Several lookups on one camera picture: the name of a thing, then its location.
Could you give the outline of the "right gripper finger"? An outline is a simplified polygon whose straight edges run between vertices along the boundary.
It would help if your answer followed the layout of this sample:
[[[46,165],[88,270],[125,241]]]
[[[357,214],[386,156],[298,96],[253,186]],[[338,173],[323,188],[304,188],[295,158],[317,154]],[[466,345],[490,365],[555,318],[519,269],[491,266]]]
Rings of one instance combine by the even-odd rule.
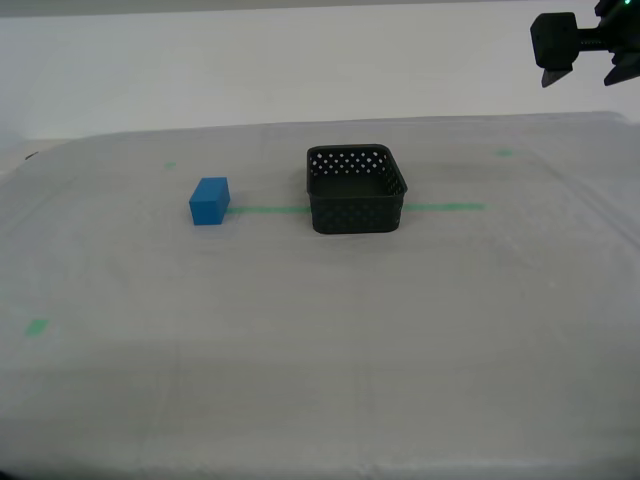
[[[551,86],[573,71],[580,52],[574,13],[543,13],[530,27],[535,62],[543,70],[541,85]]]
[[[612,86],[640,76],[639,47],[618,46],[609,50],[613,54],[613,68],[604,78],[605,86]]]

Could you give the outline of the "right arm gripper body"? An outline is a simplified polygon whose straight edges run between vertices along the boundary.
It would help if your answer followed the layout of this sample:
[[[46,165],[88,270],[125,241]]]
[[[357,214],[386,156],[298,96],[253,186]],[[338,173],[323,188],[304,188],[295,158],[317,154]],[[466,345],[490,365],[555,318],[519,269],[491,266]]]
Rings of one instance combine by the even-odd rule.
[[[581,50],[638,50],[639,2],[600,0],[595,8],[597,27],[579,29]]]

